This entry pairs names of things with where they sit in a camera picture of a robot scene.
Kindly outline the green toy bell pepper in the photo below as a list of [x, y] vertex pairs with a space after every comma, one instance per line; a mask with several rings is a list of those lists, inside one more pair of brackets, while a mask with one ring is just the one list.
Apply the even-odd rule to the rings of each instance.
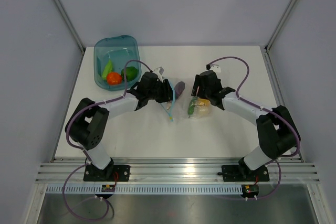
[[122, 77], [122, 81], [127, 80], [127, 82], [130, 82], [138, 76], [138, 73], [139, 71], [136, 67], [130, 66], [122, 69], [120, 75]]

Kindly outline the clear zip top bag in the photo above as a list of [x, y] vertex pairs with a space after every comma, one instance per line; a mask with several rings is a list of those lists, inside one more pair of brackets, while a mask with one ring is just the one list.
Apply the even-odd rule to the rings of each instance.
[[193, 96], [191, 96], [192, 80], [191, 79], [181, 80], [181, 79], [177, 79], [177, 78], [164, 78], [164, 79], [169, 80], [169, 83], [171, 84], [171, 87], [173, 87], [173, 89], [174, 89], [174, 86], [178, 82], [180, 82], [180, 81], [185, 82], [185, 89], [184, 89], [182, 95], [179, 97], [179, 99], [177, 101], [175, 99], [173, 99], [173, 105], [171, 106], [171, 108], [168, 111], [166, 110], [167, 102], [164, 102], [164, 103], [160, 104], [161, 107], [163, 108], [163, 110], [168, 114], [168, 117], [169, 117], [170, 121], [179, 122], [181, 120], [200, 120], [200, 119], [203, 119], [203, 118], [208, 118], [213, 114], [212, 111], [211, 111], [210, 115], [200, 118], [200, 117], [197, 116], [198, 106], [196, 106], [194, 114], [189, 117], [188, 114], [187, 114], [187, 109], [188, 109], [189, 102], [193, 98]]

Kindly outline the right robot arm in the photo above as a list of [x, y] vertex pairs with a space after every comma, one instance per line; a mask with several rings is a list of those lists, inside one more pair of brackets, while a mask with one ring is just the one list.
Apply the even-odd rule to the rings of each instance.
[[235, 89], [223, 87], [213, 70], [195, 76], [191, 95], [208, 100], [212, 106], [240, 116], [257, 128], [259, 145], [234, 165], [231, 181], [252, 180], [261, 175], [267, 164], [300, 147], [300, 135], [285, 106], [268, 108], [250, 102]]

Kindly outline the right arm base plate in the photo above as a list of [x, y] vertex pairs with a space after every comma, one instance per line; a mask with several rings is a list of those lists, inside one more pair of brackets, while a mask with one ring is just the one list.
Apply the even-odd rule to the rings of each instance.
[[242, 172], [238, 165], [223, 165], [217, 173], [224, 182], [269, 182], [268, 169], [262, 166], [254, 171]]

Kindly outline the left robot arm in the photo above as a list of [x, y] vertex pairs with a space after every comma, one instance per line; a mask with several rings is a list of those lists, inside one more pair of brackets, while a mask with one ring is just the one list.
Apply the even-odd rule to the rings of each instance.
[[174, 85], [150, 71], [118, 98], [101, 102], [83, 98], [66, 124], [65, 133], [66, 140], [73, 140], [74, 147], [83, 151], [87, 158], [84, 181], [127, 182], [129, 166], [115, 165], [102, 143], [108, 120], [137, 111], [151, 100], [159, 104], [175, 103], [176, 98]]

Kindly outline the purple toy eggplant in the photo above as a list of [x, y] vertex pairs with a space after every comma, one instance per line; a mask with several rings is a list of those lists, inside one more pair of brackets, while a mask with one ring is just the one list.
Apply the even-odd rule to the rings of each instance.
[[[175, 100], [177, 101], [179, 97], [182, 95], [183, 91], [185, 89], [185, 82], [180, 81], [174, 86], [174, 91], [175, 91]], [[173, 105], [173, 100], [170, 100], [167, 102], [166, 105], [166, 110], [168, 111], [171, 106]]]

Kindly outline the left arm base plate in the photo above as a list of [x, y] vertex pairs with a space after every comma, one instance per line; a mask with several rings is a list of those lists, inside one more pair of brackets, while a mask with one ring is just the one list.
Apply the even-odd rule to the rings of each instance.
[[129, 165], [114, 165], [112, 168], [106, 167], [104, 170], [88, 165], [83, 175], [84, 182], [128, 182], [130, 176]]

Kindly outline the light green toy vegetable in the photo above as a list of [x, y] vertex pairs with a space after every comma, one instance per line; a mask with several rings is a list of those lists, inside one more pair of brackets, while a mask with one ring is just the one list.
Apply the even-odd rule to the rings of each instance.
[[103, 72], [102, 72], [102, 79], [106, 79], [107, 75], [113, 71], [113, 63], [111, 60], [108, 60]]

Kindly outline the orange toy pumpkin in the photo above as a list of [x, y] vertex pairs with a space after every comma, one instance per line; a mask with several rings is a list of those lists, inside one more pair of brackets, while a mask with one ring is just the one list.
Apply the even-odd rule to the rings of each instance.
[[106, 82], [110, 86], [119, 85], [122, 83], [122, 77], [117, 72], [110, 72], [107, 74]]

